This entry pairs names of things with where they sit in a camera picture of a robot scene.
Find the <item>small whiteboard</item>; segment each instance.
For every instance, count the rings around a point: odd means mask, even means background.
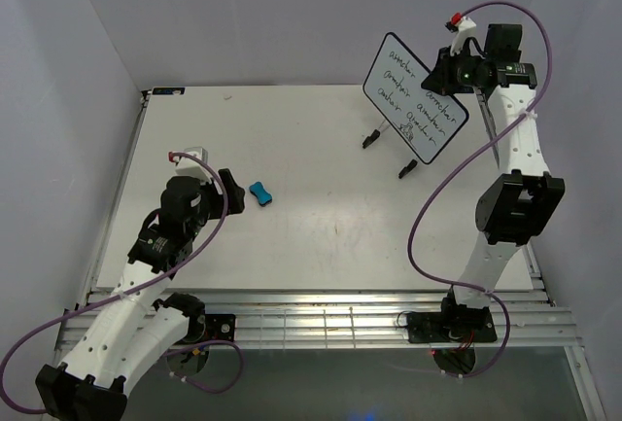
[[[421,88],[430,70],[390,32],[380,46],[363,92],[425,164],[432,163],[468,120],[454,97]]]

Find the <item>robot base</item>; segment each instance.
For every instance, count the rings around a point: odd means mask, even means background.
[[[406,314],[406,328],[410,343],[460,343],[473,332],[473,343],[493,343],[497,333],[490,312],[484,325],[468,329],[465,326],[452,326],[440,312],[409,312]]]

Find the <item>white cable tie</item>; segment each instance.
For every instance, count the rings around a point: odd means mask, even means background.
[[[517,116],[525,115],[527,118],[531,118],[533,120],[537,119],[537,113],[534,111],[528,112],[525,108],[519,110]]]
[[[127,298],[127,294],[123,290],[119,290],[115,293],[119,297],[119,301],[123,301]]]

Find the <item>metal frame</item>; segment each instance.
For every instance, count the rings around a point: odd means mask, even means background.
[[[81,304],[99,301],[109,294],[97,290],[95,284],[101,267],[112,222],[121,201],[122,188],[129,171],[132,155],[151,92],[141,101],[141,112],[129,144],[114,205],[106,221],[106,229],[97,245],[96,258],[89,265],[89,274],[81,294]],[[534,289],[528,292],[499,292],[507,304],[511,319],[510,347],[557,346],[566,349],[570,369],[585,413],[590,420],[605,419],[598,393],[589,371],[576,324],[568,308],[551,303],[542,281],[531,245],[524,249]],[[196,290],[209,313],[233,313],[237,316],[236,342],[245,350],[294,349],[380,349],[431,348],[429,344],[410,344],[407,332],[397,318],[403,311],[434,311],[446,295],[445,291],[417,293],[413,291],[377,292],[250,292]],[[497,305],[491,306],[500,340],[478,344],[499,346],[504,335],[504,319]],[[59,352],[68,351],[84,335],[97,311],[71,319],[60,330],[56,344]],[[145,323],[153,318],[150,313]],[[442,348],[450,344],[435,344]]]

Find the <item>handwritten word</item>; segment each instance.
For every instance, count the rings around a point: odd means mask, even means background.
[[[410,59],[408,59],[408,61],[404,61],[401,56],[399,56],[397,53],[395,52],[390,52],[389,53],[389,58],[394,60],[401,69],[403,69],[404,71],[406,71],[409,75],[411,75],[413,78],[416,78],[415,73],[412,72],[412,70],[408,67],[408,65],[410,64]]]
[[[417,129],[419,129],[419,132],[421,132],[424,136],[426,136],[426,137],[428,138],[428,140],[429,140],[430,142],[432,142],[435,146],[437,145],[437,144],[436,144],[436,140],[435,140],[432,136],[430,136],[430,135],[428,134],[428,132],[427,132],[427,129],[428,129],[428,125],[427,125],[427,124],[426,124],[426,125],[422,125],[421,123],[419,123],[419,120],[417,120],[417,119],[415,118],[415,116],[413,115],[413,113],[412,113],[412,112],[408,112],[408,113],[406,114],[406,117],[408,118],[408,120],[409,120],[411,123],[413,123],[413,124],[415,125],[415,127],[416,127]]]
[[[396,89],[398,91],[400,91],[401,93],[403,93],[406,97],[410,96],[410,92],[408,91],[408,88],[405,88],[401,83],[404,82],[404,77],[402,76],[401,79],[398,81],[397,78],[393,75],[393,73],[389,70],[385,71],[385,74],[383,76],[385,79],[390,80],[394,86],[396,87]]]
[[[447,114],[447,107],[449,107],[449,104],[445,105],[443,107],[443,104],[440,103],[438,101],[438,99],[434,96],[434,94],[431,91],[427,91],[426,92],[426,97],[431,100],[433,102],[434,105],[436,105],[438,107],[438,110],[440,111],[439,115],[442,115],[443,117],[445,117],[445,120],[447,120],[448,122],[451,123],[455,123],[456,119],[454,117],[452,117],[451,115]]]
[[[387,102],[389,102],[389,105],[391,105],[397,111],[401,112],[401,107],[399,105],[397,105],[397,102],[395,102],[394,99],[393,99],[393,91],[391,91],[391,93],[387,93],[383,88],[379,88],[378,89],[378,95],[380,95]]]
[[[438,123],[436,122],[436,117],[439,115],[438,113],[434,116],[432,116],[430,114],[430,112],[428,112],[428,110],[426,110],[426,107],[424,107],[421,103],[417,104],[417,110],[419,110],[419,112],[426,117],[426,119],[432,123],[432,126],[434,126],[434,129],[436,129],[438,132],[440,132],[443,136],[446,136],[447,133],[445,132],[445,130],[440,127],[438,125]]]

